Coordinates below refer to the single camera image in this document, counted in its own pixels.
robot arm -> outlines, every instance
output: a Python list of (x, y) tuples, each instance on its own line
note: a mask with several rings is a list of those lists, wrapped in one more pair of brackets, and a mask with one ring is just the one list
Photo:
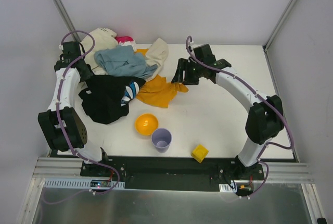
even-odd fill
[[(254, 90), (248, 83), (242, 83), (236, 79), (237, 72), (231, 67), (230, 63), (224, 59), (216, 61), (208, 44), (194, 48), (193, 52), (196, 60), (201, 64), (192, 57), (179, 59), (172, 82), (197, 85), (199, 84), (199, 78), (205, 77), (226, 89), (243, 105), (249, 114), (245, 127), (248, 138), (242, 151), (236, 156), (235, 163), (240, 168), (240, 173), (244, 174), (257, 165), (258, 157), (260, 157), (265, 143), (277, 136), (284, 125), (275, 112), (253, 93), (253, 91), (256, 91), (259, 94), (257, 90)], [(223, 72), (214, 71), (205, 66), (213, 67), (219, 71), (223, 70)], [(260, 93), (260, 95), (281, 114), (283, 113), (282, 103), (277, 95), (272, 97), (263, 93)]]
[[(56, 103), (60, 81), (65, 69), (77, 57), (81, 56), (80, 45), (77, 42), (65, 42), (62, 45), (63, 54), (54, 66), (57, 81), (51, 104), (46, 112), (39, 113), (38, 122), (45, 135), (46, 141), (52, 150), (67, 151), (68, 143), (65, 140), (56, 115)], [(88, 141), (87, 130), (75, 112), (75, 91), (79, 82), (87, 80), (92, 75), (83, 59), (77, 61), (67, 72), (60, 95), (59, 110), (62, 123), (75, 151), (89, 160), (101, 161), (103, 150)]]

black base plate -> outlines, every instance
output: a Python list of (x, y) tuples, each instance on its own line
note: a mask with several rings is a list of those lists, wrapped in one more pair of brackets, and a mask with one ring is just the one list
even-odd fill
[[(205, 158), (198, 163), (193, 158), (157, 158), (109, 156), (106, 163), (120, 174), (120, 181), (125, 182), (126, 189), (141, 190), (177, 190), (177, 191), (220, 191), (219, 184), (226, 180), (263, 180), (262, 166), (257, 165), (251, 174), (236, 177), (234, 159)], [(82, 163), (81, 176), (109, 177), (109, 169)]]

purple cup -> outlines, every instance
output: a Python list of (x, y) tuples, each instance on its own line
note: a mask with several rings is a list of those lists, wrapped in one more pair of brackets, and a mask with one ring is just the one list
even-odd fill
[(151, 141), (160, 153), (164, 153), (168, 150), (171, 140), (171, 133), (167, 129), (157, 129), (151, 135)]

white cloth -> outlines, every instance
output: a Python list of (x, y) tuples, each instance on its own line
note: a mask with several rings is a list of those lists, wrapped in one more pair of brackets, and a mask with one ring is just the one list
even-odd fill
[[(116, 39), (114, 39), (117, 34), (108, 28), (97, 28), (96, 30), (90, 32), (90, 35), (92, 35), (95, 39), (95, 47), (88, 55), (86, 55), (84, 60), (86, 64), (90, 65), (92, 71), (95, 73), (94, 69), (99, 67), (99, 65), (95, 62), (95, 52), (101, 51), (103, 49), (115, 48), (118, 45), (118, 42)], [(81, 43), (85, 51), (88, 51), (93, 45), (93, 40), (90, 38), (90, 36), (86, 36)]]
[(169, 54), (168, 44), (162, 39), (158, 38), (151, 45), (151, 47), (148, 49), (147, 53), (145, 54), (145, 60), (148, 66), (156, 64), (157, 69), (155, 70), (155, 72), (152, 74), (151, 77), (146, 79), (147, 82), (154, 79), (157, 76), (157, 74), (161, 71), (164, 65), (164, 61), (168, 57), (168, 54)]
[(133, 47), (133, 50), (134, 52), (136, 51), (136, 43), (135, 43), (135, 40), (133, 41), (127, 41), (127, 42), (124, 42), (124, 43), (118, 43), (119, 45), (121, 46), (132, 46)]
[(101, 66), (94, 68), (92, 71), (94, 74), (108, 74)]

black cloth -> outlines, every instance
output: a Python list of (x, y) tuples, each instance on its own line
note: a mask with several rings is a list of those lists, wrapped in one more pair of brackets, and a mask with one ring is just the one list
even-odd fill
[(109, 124), (129, 113), (129, 105), (121, 107), (121, 99), (125, 93), (125, 87), (136, 82), (141, 88), (145, 80), (138, 77), (113, 77), (109, 75), (93, 75), (86, 84), (87, 89), (79, 93), (83, 100), (84, 112), (94, 122)]

